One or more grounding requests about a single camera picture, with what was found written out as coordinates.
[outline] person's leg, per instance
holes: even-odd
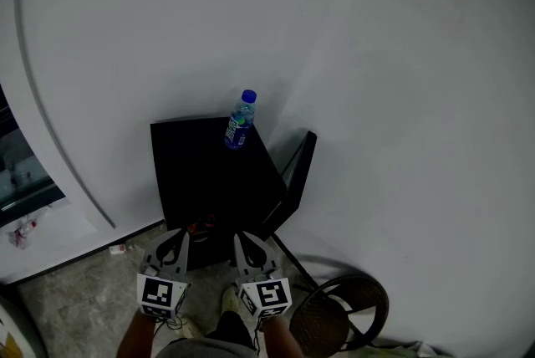
[[[217,328],[207,338],[238,343],[254,350],[249,330],[236,312],[227,310],[219,319]]]

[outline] concrete floor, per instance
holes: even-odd
[[[18,286],[50,357],[115,356],[137,309],[136,275],[145,247],[165,231],[161,224],[126,241],[125,254],[111,255],[106,249]],[[278,264],[291,278],[291,284],[298,272],[276,249]],[[189,272],[191,287],[181,312],[204,333],[211,332],[217,326],[222,292],[236,276],[236,269],[228,263]],[[298,291],[292,293],[294,303],[300,294],[303,296]],[[242,317],[252,333],[256,320],[247,317],[244,307]],[[162,327],[155,337],[152,355],[179,337],[180,332]],[[261,356],[265,356],[262,336],[259,338]]]

